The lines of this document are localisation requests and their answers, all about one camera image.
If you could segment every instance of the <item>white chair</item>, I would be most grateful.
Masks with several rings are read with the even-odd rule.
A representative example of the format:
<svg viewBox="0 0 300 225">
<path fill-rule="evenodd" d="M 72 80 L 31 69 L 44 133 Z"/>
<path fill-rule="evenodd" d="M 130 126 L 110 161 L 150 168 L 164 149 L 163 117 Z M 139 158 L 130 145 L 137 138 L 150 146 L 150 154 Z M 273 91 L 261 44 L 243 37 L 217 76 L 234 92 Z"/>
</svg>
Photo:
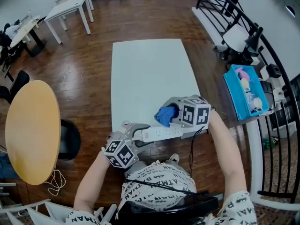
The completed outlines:
<svg viewBox="0 0 300 225">
<path fill-rule="evenodd" d="M 3 187 L 14 187 L 14 186 L 16 186 L 16 183 L 14 183 L 14 182 L 0 183 L 0 197 L 1 196 L 9 196 L 9 193 L 3 193 Z M 22 206 L 21 203 L 9 205 L 9 206 L 3 206 L 3 204 L 0 200 L 0 209 L 14 208 L 14 207 L 20 207 L 20 206 Z"/>
<path fill-rule="evenodd" d="M 51 218 L 63 222 L 66 222 L 66 217 L 70 214 L 73 209 L 70 207 L 58 205 L 52 202 L 45 202 L 46 208 Z M 103 207 L 100 207 L 97 211 L 94 211 L 95 217 L 101 217 L 103 219 Z"/>
<path fill-rule="evenodd" d="M 107 213 L 105 214 L 104 218 L 102 218 L 100 224 L 101 225 L 108 225 L 110 224 L 109 221 L 112 219 L 114 212 L 117 210 L 117 205 L 112 204 Z"/>
<path fill-rule="evenodd" d="M 51 217 L 48 217 L 32 208 L 27 208 L 31 220 L 35 225 L 61 225 L 63 222 L 57 221 Z"/>
<path fill-rule="evenodd" d="M 8 219 L 10 220 L 12 225 L 23 225 L 23 223 L 15 218 L 14 215 L 11 214 L 11 212 L 7 212 L 6 215 L 8 216 Z"/>
</svg>

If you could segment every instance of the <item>round wooden table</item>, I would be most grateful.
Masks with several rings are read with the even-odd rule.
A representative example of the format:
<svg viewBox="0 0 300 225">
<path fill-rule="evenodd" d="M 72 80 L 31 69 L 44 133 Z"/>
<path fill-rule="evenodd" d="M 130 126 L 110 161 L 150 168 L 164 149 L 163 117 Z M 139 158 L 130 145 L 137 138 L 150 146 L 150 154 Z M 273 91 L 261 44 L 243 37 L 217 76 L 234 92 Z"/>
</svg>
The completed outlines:
<svg viewBox="0 0 300 225">
<path fill-rule="evenodd" d="M 22 180 L 32 185 L 47 181 L 60 148 L 60 109 L 47 83 L 32 81 L 17 93 L 6 118 L 5 142 Z"/>
</svg>

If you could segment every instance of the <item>black chair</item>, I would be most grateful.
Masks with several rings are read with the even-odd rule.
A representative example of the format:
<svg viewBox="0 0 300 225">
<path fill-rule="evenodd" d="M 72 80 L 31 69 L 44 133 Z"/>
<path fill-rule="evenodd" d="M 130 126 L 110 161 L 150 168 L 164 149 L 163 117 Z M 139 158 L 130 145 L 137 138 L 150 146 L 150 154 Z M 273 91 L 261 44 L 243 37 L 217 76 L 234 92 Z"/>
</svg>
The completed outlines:
<svg viewBox="0 0 300 225">
<path fill-rule="evenodd" d="M 60 151 L 58 159 L 69 161 L 74 159 L 79 152 L 81 145 L 80 133 L 72 121 L 61 119 L 60 125 Z"/>
<path fill-rule="evenodd" d="M 12 88 L 10 89 L 10 94 L 13 99 L 14 99 L 15 95 L 18 93 L 18 91 L 27 83 L 29 83 L 29 75 L 27 73 L 25 73 L 23 70 L 21 70 L 18 73 L 17 78 L 15 79 L 15 83 L 13 84 Z"/>
<path fill-rule="evenodd" d="M 0 98 L 7 100 L 9 103 L 12 103 L 14 97 L 16 96 L 17 92 L 29 82 L 29 75 L 21 70 L 18 73 L 17 78 L 13 86 L 11 87 L 10 91 L 7 87 L 0 86 Z"/>
<path fill-rule="evenodd" d="M 16 45 L 15 47 L 11 48 L 10 47 L 11 42 L 12 42 L 12 40 L 5 32 L 0 33 L 0 46 L 3 47 L 2 51 L 1 51 L 0 64 L 5 62 L 3 65 L 2 71 L 4 71 L 5 65 L 8 67 L 18 57 L 20 57 L 21 52 L 23 50 L 22 46 L 20 46 L 20 45 Z"/>
</svg>

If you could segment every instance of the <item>blue bin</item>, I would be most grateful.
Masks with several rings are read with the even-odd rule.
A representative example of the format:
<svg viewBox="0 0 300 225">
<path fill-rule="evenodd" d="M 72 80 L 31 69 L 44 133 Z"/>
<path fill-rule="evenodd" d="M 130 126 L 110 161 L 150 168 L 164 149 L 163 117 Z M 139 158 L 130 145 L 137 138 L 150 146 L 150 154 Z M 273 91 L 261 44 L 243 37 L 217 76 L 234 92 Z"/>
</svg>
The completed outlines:
<svg viewBox="0 0 300 225">
<path fill-rule="evenodd" d="M 250 89 L 257 98 L 262 101 L 262 110 L 251 112 L 246 98 L 246 94 L 240 83 L 240 79 L 235 72 L 236 69 L 243 68 L 243 71 L 250 76 Z M 264 94 L 263 88 L 259 82 L 258 76 L 252 66 L 231 65 L 230 70 L 224 74 L 224 79 L 227 83 L 238 120 L 244 120 L 248 117 L 254 117 L 269 110 L 269 104 Z"/>
</svg>

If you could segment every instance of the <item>railing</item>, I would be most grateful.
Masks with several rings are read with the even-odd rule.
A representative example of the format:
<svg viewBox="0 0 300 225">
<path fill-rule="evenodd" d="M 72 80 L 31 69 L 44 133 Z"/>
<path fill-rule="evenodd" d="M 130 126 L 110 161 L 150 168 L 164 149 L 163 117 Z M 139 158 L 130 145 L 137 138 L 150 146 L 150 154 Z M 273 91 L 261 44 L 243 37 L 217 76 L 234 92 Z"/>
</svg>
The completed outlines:
<svg viewBox="0 0 300 225">
<path fill-rule="evenodd" d="M 258 30 L 258 24 L 252 22 L 247 15 L 243 12 L 243 9 L 241 8 L 238 0 L 198 0 L 197 9 L 200 9 L 203 14 L 206 16 L 206 18 L 211 22 L 211 24 L 214 26 L 216 31 L 219 33 L 221 37 L 223 37 L 224 33 L 227 32 L 232 26 L 235 24 L 239 24 L 240 26 L 244 27 L 247 32 L 249 33 L 249 36 L 252 36 L 257 30 Z M 295 119 L 295 125 L 297 128 L 297 131 L 300 131 L 300 115 L 299 115 L 299 109 L 296 102 L 295 94 L 292 90 L 291 83 L 289 81 L 289 78 L 285 72 L 285 69 L 280 62 L 278 56 L 276 55 L 275 51 L 273 50 L 272 46 L 266 39 L 266 37 L 262 34 L 261 36 L 261 42 L 263 46 L 259 49 L 259 54 L 262 58 L 263 63 L 268 66 L 265 57 L 262 54 L 262 50 L 264 50 L 264 54 L 269 53 L 269 56 L 272 57 L 275 64 L 279 67 L 282 78 L 285 82 L 285 90 L 286 95 L 289 97 L 289 105 L 291 106 L 294 114 Z M 278 174 L 278 185 L 276 188 L 272 187 L 273 183 L 273 166 L 274 166 L 274 158 L 273 158 L 273 147 L 271 143 L 271 135 L 270 135 L 270 127 L 268 123 L 267 116 L 265 117 L 267 122 L 267 130 L 269 134 L 269 142 L 270 142 L 270 174 L 265 174 L 265 152 L 264 152 L 264 146 L 263 146 L 263 140 L 262 140 L 262 131 L 261 131 L 261 124 L 258 120 L 258 127 L 261 134 L 261 142 L 262 142 L 262 188 L 257 193 L 260 195 L 270 196 L 270 197 L 279 197 L 279 198 L 288 198 L 290 199 L 290 203 L 295 202 L 295 198 L 298 192 L 299 182 L 300 182 L 300 133 L 297 132 L 297 172 L 296 172 L 296 179 L 293 185 L 292 192 L 288 192 L 289 183 L 291 182 L 291 141 L 290 141 L 290 135 L 289 135 L 289 128 L 288 128 L 288 120 L 285 112 L 285 104 L 281 103 L 282 112 L 285 117 L 285 127 L 287 131 L 287 143 L 288 143 L 288 172 L 287 172 L 287 179 L 286 181 L 281 180 L 282 175 L 282 144 L 280 141 L 280 132 L 279 132 L 279 126 L 278 126 L 278 119 L 276 113 L 273 114 L 273 120 L 275 120 L 276 129 L 277 129 L 277 136 L 279 138 L 278 142 L 278 150 L 279 150 L 279 174 Z M 270 184 L 268 189 L 265 191 L 265 180 L 267 176 L 270 176 Z M 284 192 L 280 192 L 280 184 L 284 184 L 285 182 L 285 188 Z"/>
</svg>

